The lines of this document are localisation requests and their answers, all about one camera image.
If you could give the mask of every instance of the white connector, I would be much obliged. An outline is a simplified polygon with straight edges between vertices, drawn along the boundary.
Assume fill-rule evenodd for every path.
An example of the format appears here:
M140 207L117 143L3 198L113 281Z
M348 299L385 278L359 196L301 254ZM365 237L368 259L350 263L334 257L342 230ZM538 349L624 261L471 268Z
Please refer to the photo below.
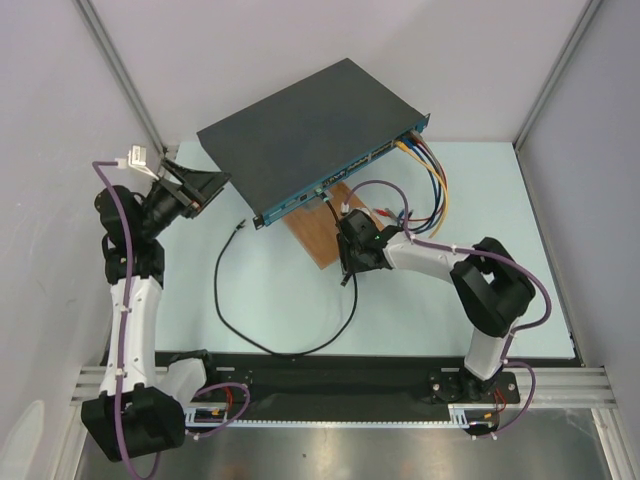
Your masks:
M158 180L158 175L153 173L149 167L147 167L147 149L140 145L132 145L129 154L127 155L127 165L129 168L144 173L150 176L154 180Z

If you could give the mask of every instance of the black cable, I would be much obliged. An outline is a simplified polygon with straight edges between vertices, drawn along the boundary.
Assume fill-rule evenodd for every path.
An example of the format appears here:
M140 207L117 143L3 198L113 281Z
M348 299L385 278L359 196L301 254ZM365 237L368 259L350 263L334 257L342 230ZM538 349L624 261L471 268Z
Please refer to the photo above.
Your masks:
M333 208L333 205L331 205L329 202L325 202L325 203L331 209L331 213L333 214L333 217L336 220L336 225L337 225L338 229L340 229L340 220L338 218L338 214L336 213L335 209ZM349 326L349 324L351 323L351 320L353 320L353 317L354 317L354 315L356 313L356 308L358 307L358 281L356 280L356 275L355 274L353 274L353 276L352 276L352 278L353 278L353 307L351 308L351 313L349 314L349 318L347 318L347 321L344 323L344 325L342 325L342 327L340 327L340 330L338 330L338 333L336 333L329 341L323 343L319 347L315 347L315 348L312 348L311 350L306 350L306 351L300 352L300 353L278 353L278 352L274 352L273 350L271 350L271 349L259 344L255 340L250 339L249 337L247 337L246 335L244 335L243 333L238 331L235 327L233 327L229 322L227 322L227 320L222 315L222 312L220 311L220 302L219 302L219 299L218 299L218 270L220 269L220 260L222 260L222 256L224 255L224 252L226 252L227 248L229 248L229 245L231 244L231 241L233 240L233 238L236 236L236 233L238 233L238 231L243 227L244 227L244 220L242 222L240 222L236 226L235 230L233 231L233 233L229 237L229 240L227 240L227 243L225 243L224 247L222 247L222 250L220 251L220 255L218 255L218 259L216 260L216 267L215 267L215 270L214 270L214 273L213 273L213 298L214 298L215 305L216 305L216 312L218 313L218 317L220 318L220 321L223 323L223 325L225 327L227 327L229 330L231 330L233 333L235 333L237 336L242 338L245 342L248 342L251 345L253 345L254 347L259 348L263 352L266 352L266 353L268 353L270 355L273 355L274 357L279 357L279 358L298 358L298 357L303 357L305 355L309 355L311 353L315 353L317 351L320 351L323 348L325 348L325 347L329 346L330 344L332 344L342 334L342 332L344 332L346 330L346 328Z

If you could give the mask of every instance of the white wall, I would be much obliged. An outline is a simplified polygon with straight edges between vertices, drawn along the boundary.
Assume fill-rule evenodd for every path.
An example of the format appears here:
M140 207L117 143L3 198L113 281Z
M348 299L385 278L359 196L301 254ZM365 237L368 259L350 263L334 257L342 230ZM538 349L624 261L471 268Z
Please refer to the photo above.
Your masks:
M432 140L512 141L585 0L95 0L166 142L344 57Z
M90 162L145 137L71 1L2 2L0 17L0 450L44 400L41 480L110 318Z
M587 360L640 446L640 2L610 0L521 159Z

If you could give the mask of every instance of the black bracket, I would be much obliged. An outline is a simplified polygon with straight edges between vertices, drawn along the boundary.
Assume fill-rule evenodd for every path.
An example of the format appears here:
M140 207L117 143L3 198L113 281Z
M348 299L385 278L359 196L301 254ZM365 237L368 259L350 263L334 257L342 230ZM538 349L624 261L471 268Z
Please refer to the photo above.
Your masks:
M181 446L184 411L174 398L155 387L136 386L123 394L122 426L131 458ZM106 393L82 402L82 423L109 460L122 460L115 433L114 397Z
M384 256L384 248L389 239L400 231L401 228L392 225L378 230L371 217L357 209L340 220L337 240L344 275L342 285L346 285L354 273L391 268Z
M516 383L516 376L511 372L498 372L491 380L474 381L465 373L464 369L432 370L429 372L428 385L430 395L428 402L432 404L462 403L493 405L494 393L500 390L507 403L520 403L520 392Z
M473 247L513 260L495 238L486 237ZM503 262L479 255L469 255L456 262L451 279L471 323L494 338L509 333L513 322L527 311L536 294L526 275Z

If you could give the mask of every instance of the metal floor plate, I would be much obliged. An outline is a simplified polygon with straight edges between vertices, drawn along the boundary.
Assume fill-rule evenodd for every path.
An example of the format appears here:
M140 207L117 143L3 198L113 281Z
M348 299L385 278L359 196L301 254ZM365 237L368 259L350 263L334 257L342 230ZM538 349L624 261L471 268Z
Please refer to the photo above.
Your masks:
M151 459L136 461L139 473ZM90 438L76 480L128 479ZM590 410L533 410L497 441L461 430L234 428L163 453L156 480L611 479Z

